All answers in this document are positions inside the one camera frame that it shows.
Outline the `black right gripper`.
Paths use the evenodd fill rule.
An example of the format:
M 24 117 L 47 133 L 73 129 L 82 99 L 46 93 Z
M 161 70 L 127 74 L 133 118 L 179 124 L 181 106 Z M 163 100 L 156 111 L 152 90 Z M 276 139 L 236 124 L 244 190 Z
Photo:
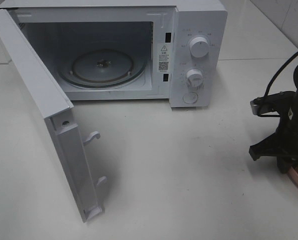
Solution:
M 259 143 L 250 146 L 249 154 L 253 161 L 260 157 L 277 157 L 277 167 L 287 173 L 298 158 L 298 91 L 285 91 L 276 94 L 277 111 L 281 120 L 277 135 L 271 134 Z

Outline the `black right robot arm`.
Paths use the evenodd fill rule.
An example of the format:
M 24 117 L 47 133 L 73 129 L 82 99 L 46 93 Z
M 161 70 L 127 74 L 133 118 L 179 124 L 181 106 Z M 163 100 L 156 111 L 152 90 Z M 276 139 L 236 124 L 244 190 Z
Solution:
M 298 164 L 298 66 L 293 79 L 296 91 L 283 91 L 250 102 L 254 115 L 277 112 L 280 121 L 273 134 L 250 146 L 249 154 L 254 161 L 276 157 L 278 169 L 284 174 Z

